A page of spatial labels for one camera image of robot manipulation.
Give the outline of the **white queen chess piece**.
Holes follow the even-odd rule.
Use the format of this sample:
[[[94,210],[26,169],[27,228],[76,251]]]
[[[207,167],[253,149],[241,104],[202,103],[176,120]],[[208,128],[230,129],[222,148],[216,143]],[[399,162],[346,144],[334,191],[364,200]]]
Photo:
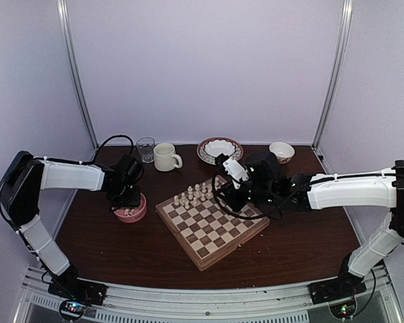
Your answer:
[[[200,189],[200,185],[196,184],[194,186],[194,193],[193,193],[194,197],[199,198],[201,196],[201,189]]]

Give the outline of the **white king chess piece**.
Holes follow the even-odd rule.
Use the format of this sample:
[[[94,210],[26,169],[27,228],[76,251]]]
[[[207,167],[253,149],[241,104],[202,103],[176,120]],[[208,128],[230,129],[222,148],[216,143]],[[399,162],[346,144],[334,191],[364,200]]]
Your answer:
[[[193,199],[193,187],[192,186],[189,186],[187,188],[187,193],[188,193],[188,199],[192,200]]]

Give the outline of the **white bishop chess piece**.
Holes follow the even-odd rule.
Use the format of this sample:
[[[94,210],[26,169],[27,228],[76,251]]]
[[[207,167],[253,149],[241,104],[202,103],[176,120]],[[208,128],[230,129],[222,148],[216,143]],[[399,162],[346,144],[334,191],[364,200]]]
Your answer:
[[[186,194],[184,192],[181,193],[181,200],[180,203],[184,205],[186,203]]]

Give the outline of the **white knight chess piece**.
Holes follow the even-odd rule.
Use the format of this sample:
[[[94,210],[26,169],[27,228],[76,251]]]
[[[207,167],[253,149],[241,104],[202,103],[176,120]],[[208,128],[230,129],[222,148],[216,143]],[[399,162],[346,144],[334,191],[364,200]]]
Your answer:
[[[175,195],[174,196],[174,205],[179,206],[179,204],[180,204],[180,199],[179,199],[178,195]]]

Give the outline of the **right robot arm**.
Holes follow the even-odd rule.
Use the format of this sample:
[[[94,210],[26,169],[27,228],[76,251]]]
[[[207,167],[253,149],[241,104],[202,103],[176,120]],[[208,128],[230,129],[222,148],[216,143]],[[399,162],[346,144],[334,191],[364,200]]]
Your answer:
[[[221,198],[235,215],[247,203],[272,205],[274,212],[350,206],[389,209],[368,241],[345,257],[331,287],[338,297],[347,296],[374,265],[404,244],[404,160],[370,173],[296,174],[291,178],[272,153],[254,153],[244,164],[220,154],[215,164],[231,179],[214,191],[215,197]]]

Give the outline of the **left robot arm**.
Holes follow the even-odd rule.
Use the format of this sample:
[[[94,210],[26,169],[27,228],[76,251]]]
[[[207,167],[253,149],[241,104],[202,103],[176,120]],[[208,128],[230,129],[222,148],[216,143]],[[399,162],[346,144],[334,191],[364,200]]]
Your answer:
[[[113,166],[102,166],[94,161],[35,157],[19,151],[0,180],[0,214],[46,267],[58,289],[69,299],[76,299],[83,293],[83,283],[42,222],[38,207],[41,191],[103,192],[115,211],[139,206],[137,183],[143,173],[143,164],[129,154]]]

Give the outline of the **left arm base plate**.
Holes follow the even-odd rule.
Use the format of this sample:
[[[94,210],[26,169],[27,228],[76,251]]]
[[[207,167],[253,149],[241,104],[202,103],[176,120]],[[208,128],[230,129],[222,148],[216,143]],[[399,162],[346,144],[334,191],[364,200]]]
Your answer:
[[[107,286],[81,279],[53,279],[48,292],[66,299],[73,299],[88,306],[102,306]]]

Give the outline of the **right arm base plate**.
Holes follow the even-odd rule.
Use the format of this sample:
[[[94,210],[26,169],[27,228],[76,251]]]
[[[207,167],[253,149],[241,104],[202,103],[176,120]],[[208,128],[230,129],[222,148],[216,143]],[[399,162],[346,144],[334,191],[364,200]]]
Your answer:
[[[313,304],[336,301],[338,299],[353,297],[367,290],[362,281],[334,278],[311,283],[308,286]]]

